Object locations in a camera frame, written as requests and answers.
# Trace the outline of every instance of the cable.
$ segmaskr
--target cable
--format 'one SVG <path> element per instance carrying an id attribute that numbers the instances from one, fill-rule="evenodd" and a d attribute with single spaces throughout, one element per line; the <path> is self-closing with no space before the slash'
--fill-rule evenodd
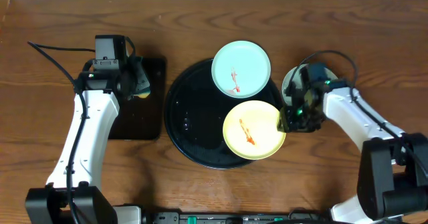
<path id="1" fill-rule="evenodd" d="M 35 46 L 37 46 L 37 47 L 46 48 L 46 49 L 64 50 L 64 51 L 91 51 L 91 52 L 95 53 L 94 49 L 78 48 L 78 47 L 52 47 L 52 46 L 42 45 L 42 44 L 36 44 L 36 43 L 32 43 L 32 44 L 35 45 Z"/>
<path id="2" fill-rule="evenodd" d="M 72 213 L 72 218 L 75 224 L 79 224 L 79 217 L 76 211 L 76 206 L 73 202 L 73 196 L 72 196 L 72 171 L 73 171 L 73 160 L 74 156 L 76 154 L 76 150 L 78 147 L 80 136 L 82 135 L 83 127 L 85 125 L 86 117 L 87 117 L 87 109 L 86 109 L 86 102 L 83 97 L 82 91 L 78 88 L 76 82 L 74 81 L 73 77 L 65 70 L 58 62 L 56 62 L 51 56 L 49 56 L 47 53 L 45 53 L 43 50 L 40 49 L 38 44 L 31 43 L 30 41 L 28 44 L 31 47 L 34 47 L 35 50 L 37 50 L 39 53 L 41 53 L 45 58 L 47 58 L 50 62 L 52 62 L 61 72 L 67 77 L 67 79 L 73 84 L 74 91 L 76 91 L 77 95 L 80 97 L 80 101 L 82 102 L 82 118 L 80 120 L 80 125 L 76 134 L 76 138 L 74 139 L 72 150 L 70 151 L 70 157 L 68 159 L 68 165 L 67 165 L 67 200 L 68 205 L 70 206 L 70 211 Z"/>
<path id="3" fill-rule="evenodd" d="M 313 58 L 317 55 L 320 55 L 322 53 L 334 53 L 334 54 L 342 56 L 344 59 L 348 60 L 348 62 L 352 65 L 352 68 L 354 69 L 354 79 L 352 80 L 351 87 L 349 88 L 349 94 L 350 94 L 351 100 L 360 108 L 361 111 L 363 111 L 370 119 L 372 119 L 376 124 L 378 124 L 380 128 L 382 128 L 384 131 L 386 131 L 388 134 L 390 134 L 394 139 L 396 139 L 400 143 L 400 145 L 406 150 L 406 153 L 408 153 L 409 156 L 413 159 L 413 161 L 415 161 L 415 163 L 417 165 L 419 165 L 419 167 L 421 168 L 425 177 L 428 178 L 427 168 L 422 163 L 421 159 L 418 156 L 416 156 L 415 153 L 410 149 L 410 147 L 403 141 L 403 139 L 399 138 L 392 130 L 390 130 L 388 127 L 386 127 L 386 124 L 384 122 L 381 122 L 380 120 L 376 119 L 376 117 L 374 117 L 369 111 L 367 111 L 358 102 L 358 100 L 357 100 L 358 97 L 354 96 L 353 90 L 354 90 L 355 85 L 356 85 L 356 79 L 358 78 L 358 67 L 356 66 L 355 62 L 350 57 L 348 57 L 346 54 L 341 53 L 341 52 L 336 51 L 336 50 L 322 50 L 322 51 L 317 51 L 317 52 L 309 55 L 303 61 L 301 61 L 300 64 L 296 67 L 296 69 L 293 71 L 292 77 L 290 78 L 290 82 L 288 83 L 288 88 L 290 88 L 290 86 L 292 85 L 292 80 L 294 78 L 294 74 L 297 72 L 299 67 L 302 64 L 306 63 L 311 58 Z"/>

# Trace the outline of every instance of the red sauce stain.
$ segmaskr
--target red sauce stain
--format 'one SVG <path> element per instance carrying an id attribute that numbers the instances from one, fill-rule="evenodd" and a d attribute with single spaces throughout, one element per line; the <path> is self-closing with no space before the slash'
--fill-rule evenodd
<path id="1" fill-rule="evenodd" d="M 235 72 L 235 68 L 232 68 L 232 80 L 235 82 L 235 87 L 232 89 L 232 91 L 233 90 L 236 90 L 236 92 L 240 92 L 241 90 L 239 89 L 239 86 L 238 86 L 238 84 L 236 83 L 236 76 L 237 76 L 237 74 L 236 74 L 236 72 Z"/>
<path id="2" fill-rule="evenodd" d="M 251 135 L 249 135 L 249 129 L 245 127 L 245 124 L 243 123 L 242 119 L 239 119 L 239 123 L 241 124 L 241 128 L 247 137 L 247 141 L 255 145 L 253 138 L 251 137 Z"/>

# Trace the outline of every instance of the black cable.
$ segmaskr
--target black cable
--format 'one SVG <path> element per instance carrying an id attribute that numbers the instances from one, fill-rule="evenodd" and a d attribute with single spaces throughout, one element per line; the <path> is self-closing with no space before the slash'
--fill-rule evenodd
<path id="1" fill-rule="evenodd" d="M 31 43 L 30 41 L 28 44 L 31 47 L 34 47 L 39 53 L 41 53 L 45 58 L 47 58 L 50 62 L 52 62 L 61 72 L 67 77 L 67 79 L 73 84 L 74 91 L 76 91 L 77 95 L 80 97 L 80 101 L 82 102 L 82 117 L 80 120 L 80 125 L 78 128 L 78 132 L 76 134 L 76 138 L 74 139 L 72 150 L 70 151 L 70 157 L 68 159 L 68 165 L 67 165 L 67 200 L 68 205 L 70 206 L 70 211 L 72 213 L 72 218 L 75 224 L 79 224 L 79 217 L 76 211 L 76 206 L 73 202 L 73 196 L 72 196 L 72 171 L 73 171 L 73 160 L 74 156 L 76 154 L 76 150 L 78 147 L 80 136 L 82 135 L 83 127 L 85 125 L 86 117 L 87 117 L 87 109 L 86 109 L 86 102 L 83 97 L 82 91 L 78 88 L 76 82 L 74 81 L 73 77 L 65 70 L 58 62 L 56 62 L 51 56 L 49 56 L 47 53 L 45 53 L 43 50 L 40 49 L 40 47 L 37 44 Z"/>
<path id="2" fill-rule="evenodd" d="M 425 168 L 425 165 L 422 163 L 421 159 L 419 159 L 418 156 L 415 155 L 415 153 L 410 149 L 410 147 L 403 141 L 402 138 L 399 138 L 392 130 L 390 130 L 388 127 L 386 127 L 385 123 L 382 123 L 380 120 L 376 119 L 376 117 L 374 117 L 369 111 L 367 111 L 359 102 L 358 102 L 358 98 L 354 96 L 354 88 L 356 85 L 356 79 L 358 77 L 358 68 L 356 66 L 356 64 L 354 63 L 354 61 L 348 57 L 346 54 L 341 53 L 339 51 L 336 50 L 322 50 L 322 51 L 317 51 L 311 55 L 309 55 L 308 57 L 306 57 L 303 61 L 300 62 L 300 64 L 297 66 L 297 68 L 293 71 L 292 77 L 290 78 L 290 82 L 288 83 L 288 86 L 290 87 L 292 85 L 292 80 L 294 77 L 294 74 L 297 72 L 297 70 L 299 69 L 299 67 L 306 63 L 308 60 L 310 60 L 311 58 L 313 58 L 314 56 L 317 56 L 321 53 L 334 53 L 336 55 L 342 56 L 344 59 L 348 60 L 348 62 L 352 65 L 352 68 L 354 69 L 354 79 L 352 80 L 352 84 L 351 87 L 349 88 L 349 94 L 350 94 L 350 98 L 353 102 L 355 102 L 355 104 L 360 108 L 361 111 L 363 111 L 370 119 L 373 120 L 373 122 L 375 122 L 376 124 L 379 125 L 380 128 L 382 128 L 384 131 L 386 131 L 388 134 L 390 134 L 394 139 L 396 139 L 401 146 L 406 150 L 406 153 L 409 154 L 409 156 L 413 159 L 413 161 L 415 161 L 415 163 L 417 165 L 419 165 L 419 167 L 421 168 L 421 170 L 423 171 L 423 174 L 425 175 L 425 177 L 428 178 L 428 171 L 427 168 Z"/>
<path id="3" fill-rule="evenodd" d="M 64 51 L 91 51 L 91 52 L 95 53 L 94 49 L 87 49 L 87 48 L 81 48 L 81 47 L 52 47 L 52 46 L 36 44 L 36 43 L 32 43 L 32 44 L 37 46 L 37 47 L 46 48 L 46 49 L 64 50 Z"/>

